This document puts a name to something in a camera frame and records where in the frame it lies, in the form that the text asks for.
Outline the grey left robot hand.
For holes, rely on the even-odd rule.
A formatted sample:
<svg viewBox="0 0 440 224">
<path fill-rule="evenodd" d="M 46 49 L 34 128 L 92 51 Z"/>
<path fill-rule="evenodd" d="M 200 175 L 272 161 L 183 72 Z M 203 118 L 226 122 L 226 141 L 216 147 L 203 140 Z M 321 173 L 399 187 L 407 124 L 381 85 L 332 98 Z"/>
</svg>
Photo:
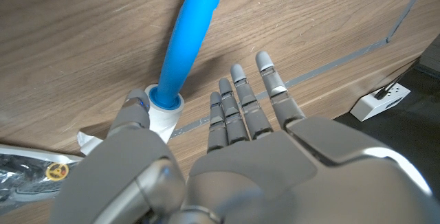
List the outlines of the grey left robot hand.
<svg viewBox="0 0 440 224">
<path fill-rule="evenodd" d="M 256 64 L 280 124 L 240 65 L 210 97 L 207 153 L 184 177 L 153 132 L 149 99 L 124 102 L 103 142 L 69 173 L 50 223 L 438 223 L 420 172 L 387 145 L 306 117 L 267 52 Z"/>
</svg>

